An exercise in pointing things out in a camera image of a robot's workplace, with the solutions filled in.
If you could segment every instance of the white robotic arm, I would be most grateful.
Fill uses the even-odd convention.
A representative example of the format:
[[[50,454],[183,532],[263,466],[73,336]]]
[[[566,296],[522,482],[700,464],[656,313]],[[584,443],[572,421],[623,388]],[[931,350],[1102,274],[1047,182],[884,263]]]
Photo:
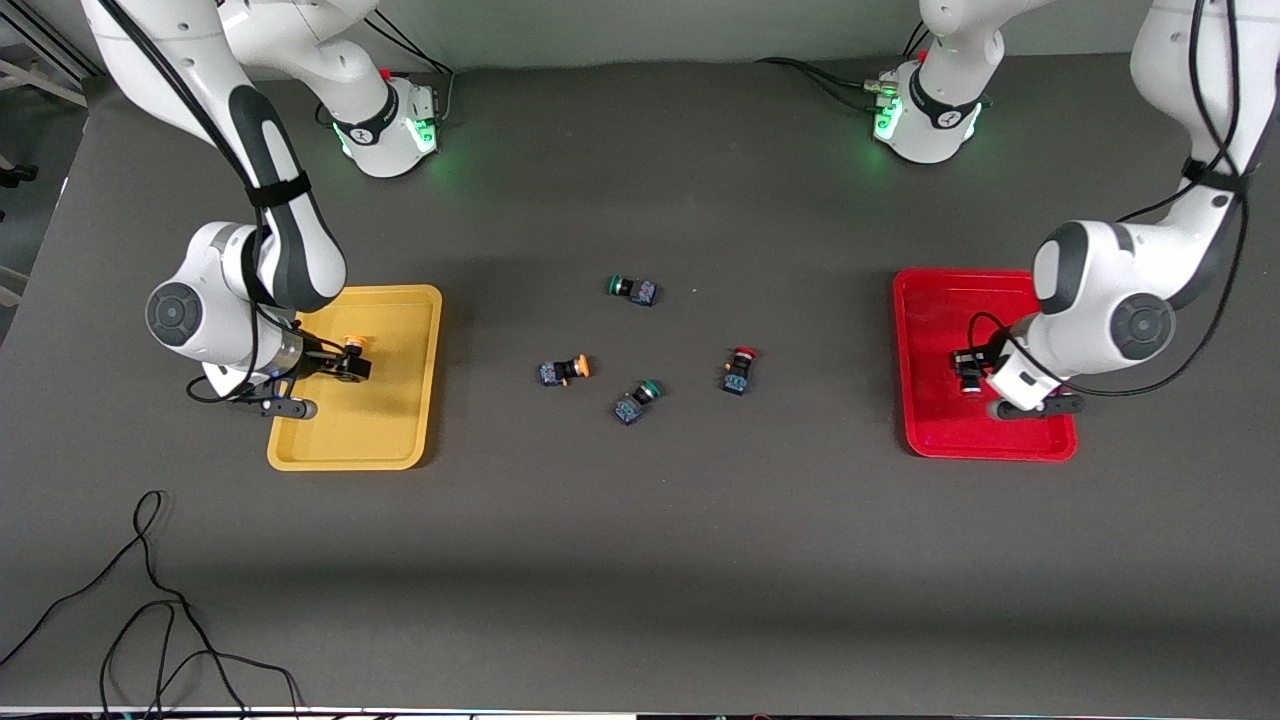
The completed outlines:
[[[319,310],[342,291],[347,268],[280,118],[232,55],[215,5],[209,0],[82,0],[82,5],[124,94],[228,155],[261,214],[260,225],[210,223],[196,232],[178,272],[147,301],[151,334],[201,361],[219,398],[256,397],[252,388],[287,374],[342,372],[349,365],[358,370],[355,375],[367,377],[367,361],[360,361],[358,352],[346,360],[325,357],[316,338],[287,329],[278,314],[261,307]],[[173,74],[166,78],[161,68]],[[186,100],[179,91],[189,94]],[[265,400],[285,398],[269,391]],[[301,402],[282,407],[276,410],[293,416],[315,411]]]
[[[1201,118],[1192,86],[1190,23],[1197,0],[1157,0],[1147,15],[1130,69],[1142,95],[1192,136],[1187,177],[1179,186],[1184,192],[1156,224],[1071,222],[1044,241],[1033,273],[1041,313],[1014,325],[989,378],[1016,407],[1036,409],[1059,380],[1073,375],[1155,357],[1174,334],[1175,311],[1220,269],[1215,240],[1243,190],[1235,169],[1244,174],[1252,169],[1271,122],[1280,61],[1280,4],[1234,1],[1239,97],[1231,96],[1225,1],[1203,3],[1196,54],[1197,85],[1220,137],[1228,136],[1233,114],[1236,118],[1225,154]]]
[[[897,92],[873,137],[913,163],[941,163],[973,135],[979,97],[1005,58],[1000,28],[1055,0],[920,0],[920,18],[933,33],[927,59],[909,59],[881,73]]]
[[[334,118],[343,151],[366,174],[407,173],[436,147],[431,90],[383,79],[369,54],[339,32],[378,0],[227,0],[218,13],[236,59],[284,72],[311,88]]]

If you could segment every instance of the gray table surface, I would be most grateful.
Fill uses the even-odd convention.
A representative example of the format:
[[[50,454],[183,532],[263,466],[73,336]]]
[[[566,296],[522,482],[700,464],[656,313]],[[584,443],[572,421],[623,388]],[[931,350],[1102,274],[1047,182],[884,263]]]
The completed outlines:
[[[183,397],[197,369],[142,305],[192,231],[250,214],[211,149],[106,91],[0,348],[0,644],[163,488],[161,575],[312,705],[1280,716],[1274,168],[1216,342],[1164,392],[1094,402],[1074,460],[901,439],[895,272],[1027,268],[1060,222],[1176,181],[1184,133],[1125,58],[1010,60],[932,168],[777,67],[466,73],[439,156],[392,181],[338,152],[305,87],[264,87],[351,283],[444,293],[430,460],[275,473],[266,421]],[[613,273],[666,297],[609,299]],[[1110,382],[1167,372],[1211,305]],[[737,343],[763,350],[744,398],[716,389]],[[534,382],[577,352],[598,377]],[[608,407],[644,377],[671,393],[623,429]],[[96,702],[147,597],[133,557],[0,670],[0,705]],[[146,702],[161,628],[122,648],[118,697]],[[201,670],[182,698],[227,705]]]

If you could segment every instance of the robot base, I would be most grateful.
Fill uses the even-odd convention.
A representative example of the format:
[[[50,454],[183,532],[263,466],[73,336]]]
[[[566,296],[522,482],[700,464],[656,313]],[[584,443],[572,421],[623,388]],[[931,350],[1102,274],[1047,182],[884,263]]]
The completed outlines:
[[[438,142],[431,88],[403,78],[392,78],[388,85],[397,95],[397,117],[376,141],[361,145],[334,126],[342,151],[361,172],[375,178],[393,178],[412,170],[422,158],[435,152]]]
[[[932,165],[950,159],[966,140],[973,137],[974,124],[982,113],[982,104],[968,117],[960,118],[955,127],[938,129],[933,127],[929,115],[915,106],[910,92],[905,88],[911,74],[920,67],[916,60],[902,63],[896,69],[881,73],[881,81],[896,82],[900,90],[887,106],[876,115],[872,137],[888,145],[906,160]]]
[[[311,375],[294,393],[315,401],[310,420],[275,418],[266,457],[276,470],[406,470],[422,459],[440,336],[440,291],[429,284],[347,287],[300,314],[321,337],[358,333],[372,363],[362,383]]]
[[[982,383],[964,392],[950,352],[965,347],[969,318],[986,310],[1012,320],[1039,307],[1030,273],[909,268],[893,278],[899,374],[906,441],[924,457],[1061,462],[1075,454],[1070,415],[997,420],[1000,400]],[[979,328],[983,343],[992,328]]]

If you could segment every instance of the robotic arm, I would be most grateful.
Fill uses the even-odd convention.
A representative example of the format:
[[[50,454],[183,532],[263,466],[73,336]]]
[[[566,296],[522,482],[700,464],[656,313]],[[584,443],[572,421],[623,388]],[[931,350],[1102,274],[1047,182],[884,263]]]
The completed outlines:
[[[988,382],[1020,410],[1039,406],[1059,380],[1155,357],[1174,334],[1175,311],[1194,300],[1219,269],[1215,238],[1231,219],[1244,176],[1257,161],[1275,106],[1280,60],[1280,4],[1234,1],[1238,97],[1228,3],[1156,0],[1147,15],[1130,70],[1143,97],[1192,137],[1179,184],[1184,193],[1156,224],[1071,222],[1041,245],[1033,273],[1041,311],[1016,323],[1010,337],[997,338],[998,351],[992,348],[997,372]],[[1192,85],[1190,24],[1202,6],[1197,85],[1219,136],[1228,141],[1222,154]],[[1235,129],[1228,140],[1230,127]]]
[[[275,378],[332,372],[360,379],[369,364],[358,348],[317,352],[317,338],[262,307],[319,310],[347,277],[279,115],[236,61],[209,0],[82,5],[124,94],[228,154],[261,218],[257,227],[210,223],[196,232],[178,272],[147,301],[151,334],[202,363],[220,400],[261,400],[266,414],[310,416],[314,405],[278,397]]]
[[[378,0],[227,0],[218,13],[236,59],[301,79],[334,118],[343,151],[376,178],[411,170],[436,146],[431,90],[383,79],[369,54],[334,38]]]

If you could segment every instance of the green led light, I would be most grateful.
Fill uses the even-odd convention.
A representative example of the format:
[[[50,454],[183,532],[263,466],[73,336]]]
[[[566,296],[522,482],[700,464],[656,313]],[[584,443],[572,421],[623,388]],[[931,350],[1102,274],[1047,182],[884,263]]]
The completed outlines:
[[[408,133],[413,136],[413,142],[424,154],[435,150],[435,131],[431,126],[430,120],[404,118],[404,127],[408,128]]]
[[[969,129],[964,131],[964,138],[969,140],[973,137],[973,128],[978,126],[978,114],[982,113],[982,102],[973,109],[973,119],[969,120]]]
[[[333,133],[338,136],[338,142],[342,143],[342,154],[351,158],[351,147],[347,147],[347,138],[343,137],[342,131],[338,129],[338,123],[333,123]]]
[[[893,137],[893,129],[897,128],[897,120],[902,117],[902,99],[895,97],[893,101],[881,110],[884,115],[876,123],[876,136],[881,140],[890,140]]]

